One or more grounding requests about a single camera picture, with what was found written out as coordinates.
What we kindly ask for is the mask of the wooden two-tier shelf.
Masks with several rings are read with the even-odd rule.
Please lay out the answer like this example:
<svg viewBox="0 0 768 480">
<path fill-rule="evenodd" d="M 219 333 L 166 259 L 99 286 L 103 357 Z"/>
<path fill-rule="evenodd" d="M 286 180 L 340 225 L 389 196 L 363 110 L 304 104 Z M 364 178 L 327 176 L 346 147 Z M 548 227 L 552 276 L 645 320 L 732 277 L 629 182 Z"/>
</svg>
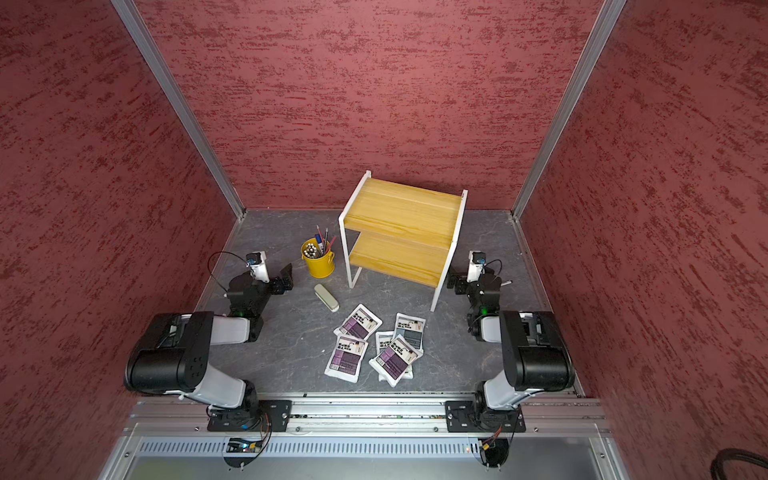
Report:
<svg viewBox="0 0 768 480">
<path fill-rule="evenodd" d="M 338 217 L 347 283 L 370 270 L 433 289 L 435 311 L 458 245 L 468 192 L 375 179 L 366 171 Z"/>
</svg>

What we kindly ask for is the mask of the purple coffee bag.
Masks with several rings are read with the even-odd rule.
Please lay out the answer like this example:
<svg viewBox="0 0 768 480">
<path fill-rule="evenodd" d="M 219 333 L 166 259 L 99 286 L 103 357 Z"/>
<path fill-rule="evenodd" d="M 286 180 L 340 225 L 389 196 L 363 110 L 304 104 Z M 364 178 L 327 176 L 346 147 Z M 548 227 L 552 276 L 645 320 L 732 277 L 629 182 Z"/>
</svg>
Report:
<svg viewBox="0 0 768 480">
<path fill-rule="evenodd" d="M 359 304 L 342 324 L 334 329 L 336 336 L 354 337 L 367 341 L 383 321 L 363 304 Z"/>
<path fill-rule="evenodd" d="M 369 365 L 391 387 L 396 387 L 407 368 L 422 356 L 421 350 L 414 348 L 402 335 L 397 335 L 381 353 L 369 361 Z"/>
<path fill-rule="evenodd" d="M 356 383 L 367 348 L 368 342 L 365 340 L 337 335 L 324 374 L 328 377 Z"/>
</svg>

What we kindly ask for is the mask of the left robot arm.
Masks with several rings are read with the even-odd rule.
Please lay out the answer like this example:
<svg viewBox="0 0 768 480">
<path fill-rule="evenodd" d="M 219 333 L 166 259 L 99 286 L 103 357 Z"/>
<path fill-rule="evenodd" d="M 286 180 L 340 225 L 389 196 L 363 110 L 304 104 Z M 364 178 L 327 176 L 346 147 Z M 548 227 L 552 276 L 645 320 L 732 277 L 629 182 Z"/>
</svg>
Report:
<svg viewBox="0 0 768 480">
<path fill-rule="evenodd" d="M 253 383 L 232 377 L 209 362 L 216 345 L 255 342 L 269 299 L 293 289 L 293 265 L 265 281 L 245 272 L 226 291 L 228 315 L 212 311 L 162 313 L 152 319 L 128 358 L 124 385 L 149 396 L 177 395 L 208 407 L 212 432 L 253 431 L 268 425 Z"/>
</svg>

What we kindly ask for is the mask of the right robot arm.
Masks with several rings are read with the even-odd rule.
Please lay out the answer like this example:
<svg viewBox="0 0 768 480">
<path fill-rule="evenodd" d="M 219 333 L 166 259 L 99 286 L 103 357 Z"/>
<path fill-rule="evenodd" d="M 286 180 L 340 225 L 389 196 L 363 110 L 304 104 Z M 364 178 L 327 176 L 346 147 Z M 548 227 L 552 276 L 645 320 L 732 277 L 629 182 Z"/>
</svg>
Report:
<svg viewBox="0 0 768 480">
<path fill-rule="evenodd" d="M 469 421 L 482 431 L 511 427 L 511 415 L 527 399 L 560 392 L 575 382 L 575 369 L 554 314 L 503 310 L 502 280 L 492 273 L 451 273 L 448 287 L 468 298 L 467 331 L 477 341 L 498 344 L 502 370 L 478 384 Z"/>
</svg>

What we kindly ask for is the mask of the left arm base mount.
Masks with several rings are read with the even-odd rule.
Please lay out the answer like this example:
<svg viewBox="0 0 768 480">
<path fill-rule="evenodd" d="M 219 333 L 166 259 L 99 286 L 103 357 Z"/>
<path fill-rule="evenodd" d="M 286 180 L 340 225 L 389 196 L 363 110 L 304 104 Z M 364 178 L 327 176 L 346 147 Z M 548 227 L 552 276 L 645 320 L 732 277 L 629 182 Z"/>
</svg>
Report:
<svg viewBox="0 0 768 480">
<path fill-rule="evenodd" d="M 212 408 L 208 412 L 209 432 L 285 432 L 291 416 L 290 400 L 260 400 L 256 407 Z"/>
</svg>

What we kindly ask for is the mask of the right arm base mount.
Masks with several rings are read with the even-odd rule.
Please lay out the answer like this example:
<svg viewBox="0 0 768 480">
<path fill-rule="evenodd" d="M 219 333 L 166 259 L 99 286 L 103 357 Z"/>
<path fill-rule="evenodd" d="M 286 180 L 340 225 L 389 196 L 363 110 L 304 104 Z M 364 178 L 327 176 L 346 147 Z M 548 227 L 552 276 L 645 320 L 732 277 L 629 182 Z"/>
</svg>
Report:
<svg viewBox="0 0 768 480">
<path fill-rule="evenodd" d="M 525 420 L 519 409 L 493 410 L 474 401 L 446 401 L 445 418 L 451 433 L 524 433 Z"/>
</svg>

